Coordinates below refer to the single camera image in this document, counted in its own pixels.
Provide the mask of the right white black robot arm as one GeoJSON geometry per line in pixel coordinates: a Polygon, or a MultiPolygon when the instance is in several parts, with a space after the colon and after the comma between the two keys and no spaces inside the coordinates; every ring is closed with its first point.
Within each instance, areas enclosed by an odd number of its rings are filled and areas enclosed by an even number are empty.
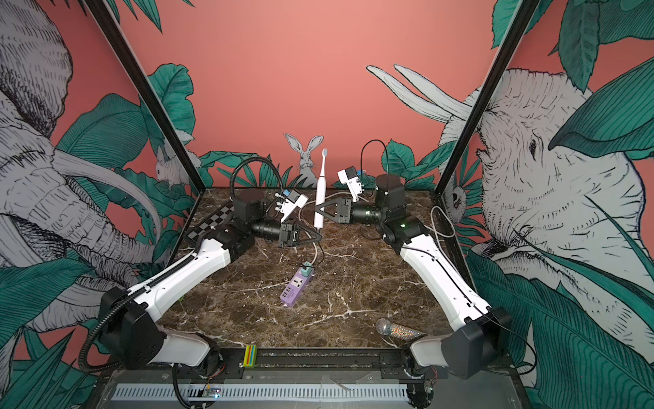
{"type": "Polygon", "coordinates": [[[512,317],[504,308],[493,308],[458,272],[439,248],[427,227],[407,210],[405,186],[400,178],[383,174],[376,179],[372,203],[359,199],[362,185],[357,175],[342,170],[349,198],[329,200],[325,177],[316,187],[316,215],[339,224],[373,225],[381,238],[407,262],[438,301],[453,332],[446,336],[423,336],[410,343],[417,366],[440,366],[468,379],[498,360],[508,347],[512,317]]]}

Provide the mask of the purple power strip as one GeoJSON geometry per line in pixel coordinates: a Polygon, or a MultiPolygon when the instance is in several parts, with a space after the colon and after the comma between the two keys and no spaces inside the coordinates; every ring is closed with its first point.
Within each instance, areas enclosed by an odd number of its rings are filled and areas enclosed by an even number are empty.
{"type": "Polygon", "coordinates": [[[293,307],[313,277],[313,269],[298,269],[280,295],[286,307],[293,307]]]}

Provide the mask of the teal charger plug adapter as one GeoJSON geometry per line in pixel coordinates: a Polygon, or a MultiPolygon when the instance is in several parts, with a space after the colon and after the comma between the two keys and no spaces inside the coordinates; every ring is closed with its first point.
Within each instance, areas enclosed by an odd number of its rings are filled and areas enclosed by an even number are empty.
{"type": "Polygon", "coordinates": [[[304,262],[299,269],[299,273],[305,278],[311,277],[313,275],[313,265],[311,262],[304,262]]]}

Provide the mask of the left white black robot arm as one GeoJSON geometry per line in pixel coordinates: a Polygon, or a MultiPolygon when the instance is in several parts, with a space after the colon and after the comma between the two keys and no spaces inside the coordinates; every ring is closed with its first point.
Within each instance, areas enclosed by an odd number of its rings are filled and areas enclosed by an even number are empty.
{"type": "Polygon", "coordinates": [[[291,220],[308,196],[284,190],[270,204],[262,190],[245,189],[204,218],[192,230],[194,249],[167,269],[126,290],[117,287],[100,300],[97,326],[90,330],[78,356],[85,373],[151,364],[202,367],[207,373],[221,366],[220,349],[208,337],[161,328],[158,321],[179,299],[204,279],[245,255],[258,238],[281,247],[316,243],[321,235],[291,220]]]}

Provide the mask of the white electric toothbrush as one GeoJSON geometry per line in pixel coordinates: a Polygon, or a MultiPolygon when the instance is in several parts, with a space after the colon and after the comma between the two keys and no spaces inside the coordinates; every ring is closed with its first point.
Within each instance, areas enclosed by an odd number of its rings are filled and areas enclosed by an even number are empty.
{"type": "Polygon", "coordinates": [[[328,156],[328,149],[324,148],[322,151],[322,164],[320,169],[320,175],[318,176],[318,182],[316,187],[316,198],[314,204],[313,226],[317,230],[323,228],[324,220],[325,220],[325,217],[320,213],[320,206],[325,202],[325,197],[326,197],[325,162],[327,156],[328,156]]]}

